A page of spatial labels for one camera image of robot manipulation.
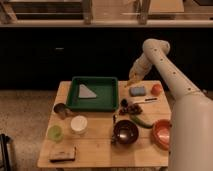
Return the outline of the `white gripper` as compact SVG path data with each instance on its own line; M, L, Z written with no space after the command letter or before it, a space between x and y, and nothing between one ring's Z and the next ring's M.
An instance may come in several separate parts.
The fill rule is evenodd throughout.
M152 63L148 60L145 54L142 54L138 59L133 63L132 68L129 72L129 78L135 80L143 80L144 77L152 69Z

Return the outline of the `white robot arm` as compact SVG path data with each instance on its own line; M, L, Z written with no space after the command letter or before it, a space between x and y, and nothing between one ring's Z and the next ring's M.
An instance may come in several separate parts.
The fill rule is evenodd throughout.
M168 41L146 39L142 50L130 69L127 84L141 81L155 66L175 99L168 171L213 171L213 100L167 58Z

